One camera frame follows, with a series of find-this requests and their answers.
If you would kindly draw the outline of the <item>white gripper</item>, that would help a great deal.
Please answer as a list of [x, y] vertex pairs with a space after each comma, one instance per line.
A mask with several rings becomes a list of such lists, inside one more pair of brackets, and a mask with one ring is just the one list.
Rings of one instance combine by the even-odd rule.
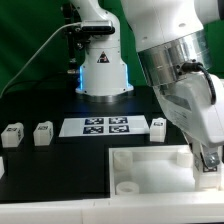
[[193, 139], [202, 143], [200, 155], [204, 170], [216, 170], [220, 157], [216, 146], [224, 145], [224, 86], [211, 76], [216, 102], [211, 104], [210, 90], [201, 73], [189, 73], [185, 79], [154, 92], [165, 117]]

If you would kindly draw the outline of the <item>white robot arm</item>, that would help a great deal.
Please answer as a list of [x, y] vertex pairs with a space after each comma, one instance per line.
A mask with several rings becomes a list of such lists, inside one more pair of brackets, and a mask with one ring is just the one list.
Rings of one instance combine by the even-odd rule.
[[[116, 96], [131, 88], [119, 54], [118, 19], [98, 0], [70, 0], [90, 34], [77, 91]], [[121, 0], [146, 82], [168, 120], [196, 143], [204, 165], [220, 164], [224, 144], [224, 86], [207, 72], [209, 52], [198, 12], [200, 0]]]

